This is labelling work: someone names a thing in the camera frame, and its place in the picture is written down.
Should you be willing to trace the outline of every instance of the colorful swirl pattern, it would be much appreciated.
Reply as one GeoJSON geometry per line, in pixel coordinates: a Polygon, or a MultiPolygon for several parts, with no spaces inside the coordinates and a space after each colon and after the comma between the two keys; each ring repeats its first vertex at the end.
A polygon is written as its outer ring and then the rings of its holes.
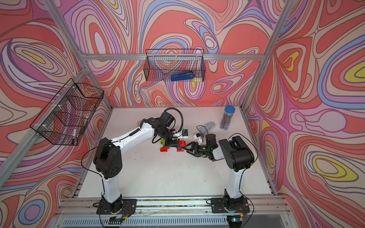
{"type": "Polygon", "coordinates": [[[172,38],[170,42],[181,42],[184,48],[203,47],[206,53],[215,54],[251,47],[263,53],[280,5],[279,0],[81,0],[61,1],[59,9],[85,53],[143,53],[158,47],[152,44],[161,36],[168,39],[179,34],[193,42],[172,38]],[[253,32],[255,37],[246,35],[253,32]]]}
{"type": "MultiPolygon", "coordinates": [[[[81,70],[41,0],[0,1],[0,163],[63,84],[81,70]]],[[[77,147],[40,138],[0,189],[0,227],[46,227],[69,196],[107,109],[100,104],[77,147]]]]}
{"type": "MultiPolygon", "coordinates": [[[[279,0],[81,0],[61,1],[59,9],[85,53],[201,48],[209,54],[258,54],[265,50],[280,6],[279,0]]],[[[89,62],[114,106],[240,105],[257,64],[207,61],[204,82],[151,83],[144,79],[142,61],[89,62]]]]}
{"type": "Polygon", "coordinates": [[[365,227],[364,21],[364,1],[298,1],[245,105],[300,227],[365,227]]]}
{"type": "Polygon", "coordinates": [[[240,105],[258,61],[236,62],[229,74],[227,65],[217,61],[217,71],[207,70],[204,82],[152,82],[143,61],[89,61],[113,106],[240,105]]]}

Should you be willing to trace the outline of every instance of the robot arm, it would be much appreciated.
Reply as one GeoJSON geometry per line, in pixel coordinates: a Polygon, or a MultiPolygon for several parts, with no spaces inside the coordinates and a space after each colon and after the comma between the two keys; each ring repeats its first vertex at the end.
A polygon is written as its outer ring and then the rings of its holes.
{"type": "Polygon", "coordinates": [[[205,137],[206,145],[198,145],[198,143],[192,142],[187,145],[187,147],[191,146],[189,149],[184,149],[195,157],[208,157],[213,162],[224,158],[231,170],[228,186],[224,190],[222,207],[227,212],[247,210],[248,208],[243,206],[245,198],[240,191],[240,187],[245,178],[243,172],[250,168],[255,161],[252,151],[240,136],[232,139],[222,139],[219,141],[219,146],[216,143],[214,134],[207,134],[205,137]]]}
{"type": "Polygon", "coordinates": [[[153,136],[159,136],[166,141],[168,147],[180,147],[174,129],[167,127],[172,124],[174,117],[166,112],[159,118],[142,120],[140,126],[124,135],[111,140],[103,138],[96,150],[93,162],[96,170],[103,176],[103,199],[110,204],[112,213],[120,210],[122,196],[119,191],[118,174],[122,169],[122,156],[132,147],[153,136]]]}

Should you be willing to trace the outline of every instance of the cable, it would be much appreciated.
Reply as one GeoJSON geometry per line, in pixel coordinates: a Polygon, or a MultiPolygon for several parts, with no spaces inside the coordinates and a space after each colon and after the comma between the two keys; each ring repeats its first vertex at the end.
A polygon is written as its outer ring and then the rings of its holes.
{"type": "Polygon", "coordinates": [[[171,137],[171,138],[173,138],[173,139],[177,139],[177,138],[179,138],[180,136],[182,136],[182,133],[181,133],[179,136],[177,136],[177,137],[171,137]]]}
{"type": "Polygon", "coordinates": [[[132,215],[132,208],[129,205],[125,205],[125,206],[128,206],[129,209],[131,210],[131,213],[129,214],[129,212],[126,209],[124,209],[123,204],[122,204],[122,208],[123,208],[123,210],[125,210],[127,212],[127,218],[128,218],[129,216],[132,215]]]}
{"type": "MultiPolygon", "coordinates": [[[[228,139],[231,139],[232,138],[232,136],[234,136],[235,134],[238,134],[238,135],[241,135],[242,137],[244,137],[241,133],[234,133],[233,135],[231,135],[228,139]]],[[[253,165],[255,162],[256,162],[256,160],[257,160],[257,158],[258,158],[258,150],[257,150],[257,148],[255,147],[255,145],[248,139],[248,138],[246,138],[246,137],[244,137],[245,139],[247,139],[247,141],[249,141],[250,143],[251,143],[251,145],[255,148],[255,150],[256,150],[256,159],[253,161],[253,163],[251,164],[251,165],[253,165]]]]}
{"type": "Polygon", "coordinates": [[[103,226],[103,228],[105,228],[104,224],[101,222],[100,213],[99,213],[99,220],[100,220],[100,223],[103,226]]]}
{"type": "Polygon", "coordinates": [[[157,141],[153,141],[155,138],[156,138],[157,135],[155,135],[153,138],[152,138],[152,143],[155,144],[156,142],[158,142],[160,139],[162,139],[161,137],[157,140],[157,141]]]}
{"type": "Polygon", "coordinates": [[[166,112],[167,110],[170,110],[170,109],[173,109],[173,110],[176,110],[179,114],[180,114],[180,117],[181,117],[181,126],[180,126],[180,129],[177,131],[177,132],[180,132],[182,129],[183,129],[183,124],[184,124],[184,118],[183,118],[183,115],[182,115],[182,113],[180,112],[180,110],[179,109],[177,109],[177,108],[167,108],[167,109],[165,109],[164,110],[164,112],[166,112]]]}
{"type": "Polygon", "coordinates": [[[92,171],[92,170],[90,170],[90,169],[87,169],[87,168],[86,168],[86,167],[82,164],[82,160],[84,159],[85,155],[86,155],[88,152],[92,151],[93,149],[98,148],[99,146],[103,146],[103,145],[106,145],[106,144],[109,144],[109,143],[115,143],[115,142],[118,142],[118,141],[108,142],[108,143],[104,143],[104,144],[98,145],[98,146],[96,146],[96,147],[93,147],[93,148],[91,148],[89,151],[87,151],[87,152],[83,155],[83,157],[81,158],[81,166],[82,166],[84,169],[86,169],[87,171],[90,171],[90,172],[96,173],[97,175],[99,175],[99,176],[101,177],[101,182],[102,182],[102,185],[103,185],[103,191],[104,191],[104,192],[105,192],[105,188],[104,188],[104,183],[103,183],[103,177],[102,177],[102,175],[101,175],[100,173],[97,173],[97,172],[95,172],[95,171],[92,171]]]}
{"type": "Polygon", "coordinates": [[[202,127],[204,127],[205,128],[205,130],[207,131],[207,133],[208,133],[208,130],[207,130],[207,128],[205,127],[205,126],[203,126],[203,125],[198,125],[198,126],[196,126],[196,129],[198,129],[198,127],[199,126],[202,126],[202,127]]]}
{"type": "Polygon", "coordinates": [[[241,174],[241,179],[239,180],[238,190],[239,190],[239,192],[243,195],[243,197],[247,198],[247,199],[251,202],[253,209],[252,209],[251,216],[247,219],[247,221],[245,222],[245,224],[243,224],[240,228],[242,228],[244,225],[246,225],[246,223],[247,223],[247,222],[250,220],[250,218],[252,217],[253,212],[255,211],[255,206],[253,205],[252,201],[251,201],[251,200],[250,200],[247,196],[245,196],[245,195],[241,192],[241,181],[242,181],[242,176],[243,176],[243,173],[244,173],[246,170],[247,170],[247,169],[245,169],[245,170],[242,172],[242,174],[241,174]]]}
{"type": "Polygon", "coordinates": [[[253,205],[252,201],[245,195],[243,195],[243,197],[246,197],[250,201],[250,203],[252,204],[252,213],[251,213],[250,217],[247,219],[247,221],[245,222],[245,224],[243,224],[240,228],[244,227],[249,222],[250,218],[253,215],[253,212],[255,211],[255,206],[253,205]]]}
{"type": "Polygon", "coordinates": [[[142,216],[154,215],[154,214],[156,214],[156,213],[160,212],[161,210],[158,210],[158,211],[155,211],[155,212],[151,212],[150,214],[146,215],[148,211],[149,211],[149,210],[147,210],[145,213],[143,213],[143,215],[137,215],[137,214],[134,214],[134,216],[142,217],[142,216]]]}

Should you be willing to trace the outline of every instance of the blue lid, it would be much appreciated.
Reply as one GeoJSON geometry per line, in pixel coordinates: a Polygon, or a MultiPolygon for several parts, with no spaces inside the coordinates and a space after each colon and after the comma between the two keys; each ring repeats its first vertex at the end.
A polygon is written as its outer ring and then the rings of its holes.
{"type": "Polygon", "coordinates": [[[224,110],[228,114],[233,114],[236,109],[233,106],[231,106],[231,105],[227,105],[224,110]]]}

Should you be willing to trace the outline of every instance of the wire mesh basket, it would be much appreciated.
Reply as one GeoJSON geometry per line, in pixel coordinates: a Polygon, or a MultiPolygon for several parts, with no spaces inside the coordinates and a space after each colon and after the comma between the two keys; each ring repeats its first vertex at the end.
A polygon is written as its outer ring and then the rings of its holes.
{"type": "Polygon", "coordinates": [[[77,146],[103,96],[100,88],[73,82],[42,124],[30,127],[54,145],[77,146]]]}
{"type": "Polygon", "coordinates": [[[146,81],[203,82],[203,49],[146,49],[146,81]]]}

